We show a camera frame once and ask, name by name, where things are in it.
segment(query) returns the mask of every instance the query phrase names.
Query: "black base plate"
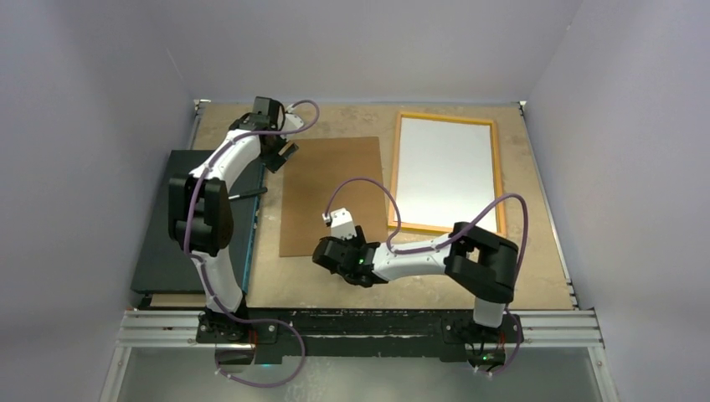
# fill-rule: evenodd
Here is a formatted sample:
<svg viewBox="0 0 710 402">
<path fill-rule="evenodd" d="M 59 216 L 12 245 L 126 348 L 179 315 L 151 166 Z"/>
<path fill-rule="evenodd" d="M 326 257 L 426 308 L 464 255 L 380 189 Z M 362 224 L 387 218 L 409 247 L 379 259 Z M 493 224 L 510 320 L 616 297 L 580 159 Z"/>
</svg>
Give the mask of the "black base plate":
<svg viewBox="0 0 710 402">
<path fill-rule="evenodd" d="M 443 362 L 465 362 L 472 356 L 471 351 L 466 351 L 466 344 L 476 346 L 485 341 L 492 346 L 500 335 L 497 330 L 482 331 L 473 327 L 471 310 L 250 307 L 249 318 L 278 319 L 293 325 L 304 338 L 308 356 L 429 357 Z M 223 327 L 226 330 L 199 329 L 197 342 L 217 343 L 218 347 L 220 343 L 247 343 L 251 329 L 258 339 L 256 364 L 278 364 L 283 356 L 300 354 L 296 336 L 282 325 L 243 326 L 231 321 L 219 325 L 226 325 Z M 511 317 L 503 317 L 500 330 L 508 342 L 517 339 L 513 325 Z"/>
</svg>

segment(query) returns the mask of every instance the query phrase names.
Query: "orange frame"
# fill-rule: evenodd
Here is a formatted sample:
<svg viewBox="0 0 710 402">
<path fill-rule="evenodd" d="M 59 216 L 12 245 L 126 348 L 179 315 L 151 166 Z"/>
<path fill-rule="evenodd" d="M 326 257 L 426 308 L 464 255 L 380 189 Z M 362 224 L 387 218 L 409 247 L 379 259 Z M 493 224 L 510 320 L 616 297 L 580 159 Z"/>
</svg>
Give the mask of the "orange frame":
<svg viewBox="0 0 710 402">
<path fill-rule="evenodd" d="M 463 124 L 475 124 L 478 126 L 490 126 L 491 128 L 491 152 L 493 159 L 493 191 L 496 197 L 500 197 L 503 194 L 503 178 L 501 174 L 501 155 L 498 146 L 498 131 L 496 128 L 496 123 L 493 120 L 479 120 L 471 119 L 467 117 L 454 117 L 454 116 L 443 116 L 443 115 L 431 115 L 428 113 L 418 113 L 401 111 L 397 115 L 397 126 L 394 129 L 394 154 L 392 157 L 392 177 L 389 182 L 390 193 L 392 197 L 397 199 L 397 177 L 399 176 L 399 141 L 402 134 L 402 119 L 422 119 L 422 120 L 434 120 L 434 121 L 448 121 L 452 123 L 463 123 Z M 506 237 L 506 212 L 503 203 L 496 206 L 496 223 L 498 225 L 497 234 L 501 237 Z M 397 221 L 394 219 L 394 207 L 392 203 L 389 203 L 389 213 L 387 225 L 390 228 L 397 227 Z M 412 230 L 415 232 L 429 233 L 429 234 L 442 234 L 451 232 L 451 227 L 443 226 L 432 226 L 427 224 L 410 224 L 407 222 L 402 222 L 402 229 Z"/>
</svg>

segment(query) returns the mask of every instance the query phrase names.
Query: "white wall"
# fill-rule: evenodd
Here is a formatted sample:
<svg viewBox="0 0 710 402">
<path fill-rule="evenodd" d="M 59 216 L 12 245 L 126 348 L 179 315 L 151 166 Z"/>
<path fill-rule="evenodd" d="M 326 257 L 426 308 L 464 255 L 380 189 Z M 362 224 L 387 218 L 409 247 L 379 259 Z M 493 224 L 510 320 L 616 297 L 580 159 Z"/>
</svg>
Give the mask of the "white wall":
<svg viewBox="0 0 710 402">
<path fill-rule="evenodd" d="M 193 96 L 527 99 L 581 0 L 151 0 Z"/>
<path fill-rule="evenodd" d="M 624 400 L 710 394 L 710 3 L 587 0 L 527 103 Z"/>
<path fill-rule="evenodd" d="M 0 3 L 0 400 L 97 400 L 192 102 L 140 2 Z"/>
</svg>

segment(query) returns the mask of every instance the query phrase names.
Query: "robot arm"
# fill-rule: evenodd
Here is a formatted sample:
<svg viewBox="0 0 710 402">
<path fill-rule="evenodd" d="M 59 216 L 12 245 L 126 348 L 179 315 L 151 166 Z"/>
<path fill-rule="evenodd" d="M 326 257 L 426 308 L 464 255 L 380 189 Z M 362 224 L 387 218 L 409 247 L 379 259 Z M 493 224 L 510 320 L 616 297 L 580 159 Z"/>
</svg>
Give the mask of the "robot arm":
<svg viewBox="0 0 710 402">
<path fill-rule="evenodd" d="M 283 110 L 283 117 L 279 122 L 280 109 Z M 292 113 L 291 107 L 283 108 L 278 101 L 257 97 L 253 110 L 229 127 L 224 142 L 215 153 L 210 155 L 205 164 L 196 167 L 187 175 L 177 175 L 170 179 L 168 233 L 170 238 L 176 240 L 182 248 L 193 190 L 198 183 L 198 178 L 203 175 L 205 169 L 208 169 L 199 190 L 199 199 L 190 228 L 189 247 L 192 254 L 199 257 L 193 262 L 198 268 L 205 293 L 219 295 L 219 300 L 231 312 L 238 309 L 243 292 L 234 278 L 227 248 L 234 229 L 229 190 L 244 168 L 256 158 L 259 158 L 269 170 L 275 172 L 298 149 L 295 144 L 289 146 L 288 141 L 280 135 L 250 136 L 234 141 L 249 131 L 277 131 L 279 124 L 282 131 L 294 131 L 304 125 L 303 120 Z M 234 142 L 233 145 L 224 148 L 230 142 Z M 211 286 L 211 291 L 208 291 L 207 283 Z M 214 312 L 222 312 L 209 296 L 207 308 Z"/>
<path fill-rule="evenodd" d="M 370 287 L 405 276 L 447 275 L 476 296 L 474 322 L 497 328 L 505 306 L 512 302 L 515 285 L 517 245 L 484 229 L 474 227 L 459 241 L 438 247 L 461 231 L 465 222 L 454 225 L 450 234 L 422 242 L 397 245 L 395 252 L 386 244 L 367 243 L 362 229 L 346 209 L 323 217 L 331 236 L 320 240 L 313 262 L 338 274 L 347 283 Z M 429 248 L 415 254 L 398 250 Z M 478 250 L 478 260 L 470 260 Z"/>
</svg>

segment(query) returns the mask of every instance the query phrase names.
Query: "brown cardboard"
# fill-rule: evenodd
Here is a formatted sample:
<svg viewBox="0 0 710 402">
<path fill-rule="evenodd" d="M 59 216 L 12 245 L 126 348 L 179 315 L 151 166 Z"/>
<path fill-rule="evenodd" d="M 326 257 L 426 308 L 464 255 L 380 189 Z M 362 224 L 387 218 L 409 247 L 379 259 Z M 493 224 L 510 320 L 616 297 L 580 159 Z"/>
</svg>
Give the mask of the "brown cardboard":
<svg viewBox="0 0 710 402">
<path fill-rule="evenodd" d="M 330 235 L 322 214 L 340 183 L 355 177 L 382 182 L 377 137 L 294 140 L 299 150 L 284 165 L 279 256 L 312 255 Z M 352 182 L 337 194 L 331 211 L 347 208 L 367 241 L 387 239 L 384 193 L 367 182 Z"/>
</svg>

